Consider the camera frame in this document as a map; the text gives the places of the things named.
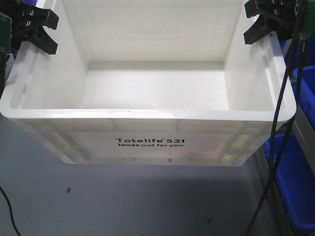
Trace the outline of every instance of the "green circuit board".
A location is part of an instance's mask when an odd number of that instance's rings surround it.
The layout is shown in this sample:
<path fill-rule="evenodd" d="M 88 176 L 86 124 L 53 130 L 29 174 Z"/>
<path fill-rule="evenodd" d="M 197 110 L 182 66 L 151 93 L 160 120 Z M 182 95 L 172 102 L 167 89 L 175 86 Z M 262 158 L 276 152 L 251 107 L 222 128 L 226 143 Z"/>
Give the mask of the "green circuit board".
<path fill-rule="evenodd" d="M 0 12 L 0 52 L 10 53 L 11 49 L 11 25 L 10 17 Z"/>
<path fill-rule="evenodd" d="M 301 33 L 308 33 L 311 37 L 315 36 L 315 0 L 308 0 L 304 24 Z"/>

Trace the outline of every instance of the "storage bin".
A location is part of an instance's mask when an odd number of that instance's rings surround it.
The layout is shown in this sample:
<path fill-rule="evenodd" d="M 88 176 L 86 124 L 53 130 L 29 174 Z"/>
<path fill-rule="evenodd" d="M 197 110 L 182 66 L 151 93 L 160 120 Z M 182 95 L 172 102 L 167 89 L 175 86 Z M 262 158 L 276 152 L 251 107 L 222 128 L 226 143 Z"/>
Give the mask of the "storage bin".
<path fill-rule="evenodd" d="M 282 49 L 284 48 L 285 44 L 286 44 L 286 41 L 280 42 L 280 46 Z M 292 58 L 292 62 L 291 62 L 291 66 L 293 68 L 298 67 L 297 58 L 298 58 L 298 54 L 295 53 L 294 57 Z M 308 53 L 306 56 L 305 65 L 306 66 L 315 65 L 315 37 L 309 38 Z"/>
<path fill-rule="evenodd" d="M 68 163 L 238 166 L 269 137 L 285 64 L 245 45 L 243 0 L 40 0 L 56 55 L 24 43 L 1 113 Z M 279 125 L 295 113 L 287 84 Z"/>
<path fill-rule="evenodd" d="M 37 0 L 22 0 L 22 2 L 35 6 L 37 3 Z"/>
<path fill-rule="evenodd" d="M 297 72 L 297 69 L 293 71 L 296 78 Z M 303 69 L 300 106 L 315 130 L 315 65 L 307 66 Z"/>
<path fill-rule="evenodd" d="M 276 136 L 275 160 L 284 134 Z M 269 158 L 270 140 L 266 143 Z M 315 177 L 291 134 L 275 175 L 275 181 L 295 236 L 315 231 Z"/>

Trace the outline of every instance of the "black cable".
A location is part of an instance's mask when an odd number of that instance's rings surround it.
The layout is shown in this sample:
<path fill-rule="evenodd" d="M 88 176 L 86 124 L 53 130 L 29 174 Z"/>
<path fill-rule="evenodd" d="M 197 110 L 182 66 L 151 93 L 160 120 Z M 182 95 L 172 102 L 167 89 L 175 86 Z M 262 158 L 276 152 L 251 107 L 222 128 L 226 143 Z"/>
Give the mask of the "black cable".
<path fill-rule="evenodd" d="M 296 106 L 298 106 L 299 102 L 300 102 L 300 93 L 301 93 L 301 84 L 302 84 L 302 77 L 303 77 L 303 68 L 306 62 L 306 57 L 307 57 L 307 52 L 308 52 L 308 47 L 309 47 L 309 39 L 305 38 L 305 39 L 301 39 L 299 42 L 299 54 L 298 54 L 298 73 L 297 73 L 297 80 L 296 80 L 296 91 L 295 91 L 295 101 L 296 101 Z M 280 164 L 280 160 L 282 157 L 282 154 L 284 152 L 285 146 L 287 144 L 289 135 L 291 133 L 293 124 L 294 124 L 294 120 L 295 120 L 295 115 L 290 119 L 286 131 L 285 131 L 285 135 L 283 138 L 283 142 L 282 145 L 280 147 L 278 156 L 277 156 L 277 160 L 275 162 L 275 166 L 274 166 L 274 173 L 276 173 L 278 166 Z"/>
<path fill-rule="evenodd" d="M 11 206 L 10 200 L 9 200 L 8 196 L 6 195 L 6 193 L 4 192 L 4 190 L 2 189 L 1 186 L 0 186 L 0 191 L 1 191 L 1 193 L 3 194 L 3 196 L 4 196 L 5 200 L 6 200 L 6 203 L 7 203 L 8 206 L 9 206 L 10 218 L 11 218 L 11 222 L 12 222 L 13 228 L 14 228 L 16 234 L 17 234 L 18 236 L 21 236 L 21 234 L 20 234 L 20 232 L 19 232 L 19 230 L 18 230 L 18 228 L 16 227 L 15 222 L 14 222 L 13 212 L 12 212 L 12 206 Z"/>
<path fill-rule="evenodd" d="M 280 89 L 280 93 L 279 93 L 279 98 L 277 101 L 277 105 L 276 105 L 276 110 L 275 110 L 275 115 L 274 115 L 274 119 L 273 119 L 273 123 L 272 123 L 272 129 L 271 129 L 271 141 L 270 141 L 270 157 L 269 157 L 269 179 L 268 182 L 264 188 L 264 191 L 260 197 L 259 203 L 257 205 L 257 208 L 255 210 L 255 213 L 253 215 L 253 217 L 251 218 L 251 221 L 247 227 L 245 236 L 249 236 L 253 225 L 258 217 L 258 214 L 260 212 L 260 209 L 262 207 L 262 204 L 268 194 L 268 191 L 271 187 L 271 183 L 274 182 L 274 175 L 276 173 L 277 169 L 274 169 L 274 151 L 275 151 L 275 136 L 276 136 L 276 129 L 277 129 L 277 123 L 278 123 L 278 117 L 279 117 L 279 112 L 280 112 L 280 108 L 281 108 L 281 103 L 282 103 L 282 99 L 283 99 L 283 95 L 284 95 L 284 90 L 285 90 L 285 86 L 287 83 L 287 79 L 288 79 L 288 75 L 290 73 L 291 70 L 291 64 L 292 64 L 292 59 L 296 50 L 296 46 L 297 46 L 297 42 L 298 42 L 298 33 L 300 31 L 301 25 L 302 25 L 302 21 L 305 15 L 305 9 L 306 9 L 306 3 L 307 0 L 301 0 L 299 2 L 300 4 L 298 4 L 298 10 L 297 10 L 297 17 L 296 17 L 296 22 L 295 22 L 295 26 L 294 26 L 294 31 L 293 31 L 293 39 L 292 39 L 292 44 L 291 44 L 291 48 L 289 51 L 289 56 L 288 56 L 288 62 L 287 62 L 287 67 L 285 69 L 284 72 L 284 77 L 283 77 L 283 82 L 281 85 L 281 89 Z M 286 144 L 288 137 L 284 140 L 283 144 Z M 279 162 L 280 162 L 280 158 L 277 158 L 277 168 L 279 166 Z"/>

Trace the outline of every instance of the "blue plastic bin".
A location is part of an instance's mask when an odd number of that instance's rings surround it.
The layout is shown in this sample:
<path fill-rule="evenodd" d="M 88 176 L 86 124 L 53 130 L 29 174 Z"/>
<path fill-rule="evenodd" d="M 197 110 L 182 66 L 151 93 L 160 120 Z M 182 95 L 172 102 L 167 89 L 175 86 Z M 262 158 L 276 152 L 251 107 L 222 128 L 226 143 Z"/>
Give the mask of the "blue plastic bin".
<path fill-rule="evenodd" d="M 22 0 L 22 2 L 36 6 L 37 0 Z"/>
<path fill-rule="evenodd" d="M 315 130 L 315 66 L 305 67 L 301 86 L 300 106 Z"/>
<path fill-rule="evenodd" d="M 275 160 L 284 134 L 276 136 Z M 269 159 L 270 140 L 266 143 Z M 315 177 L 294 136 L 291 134 L 275 176 L 275 182 L 294 235 L 315 231 Z"/>
<path fill-rule="evenodd" d="M 309 50 L 306 57 L 306 65 L 315 65 L 315 37 L 309 39 Z M 280 42 L 280 46 L 283 49 L 285 41 Z M 297 67 L 297 54 L 294 55 L 292 64 L 293 67 Z"/>

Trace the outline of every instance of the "gray floor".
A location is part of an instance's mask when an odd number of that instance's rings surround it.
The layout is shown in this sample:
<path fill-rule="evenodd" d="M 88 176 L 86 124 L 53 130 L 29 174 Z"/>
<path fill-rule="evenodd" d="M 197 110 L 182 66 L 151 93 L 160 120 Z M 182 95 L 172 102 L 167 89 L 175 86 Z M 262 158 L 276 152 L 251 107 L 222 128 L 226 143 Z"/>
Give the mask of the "gray floor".
<path fill-rule="evenodd" d="M 241 236 L 262 191 L 253 157 L 232 168 L 66 164 L 1 116 L 0 185 L 22 236 Z M 273 221 L 266 203 L 252 235 L 277 235 Z M 2 196 L 0 235 L 15 235 Z"/>

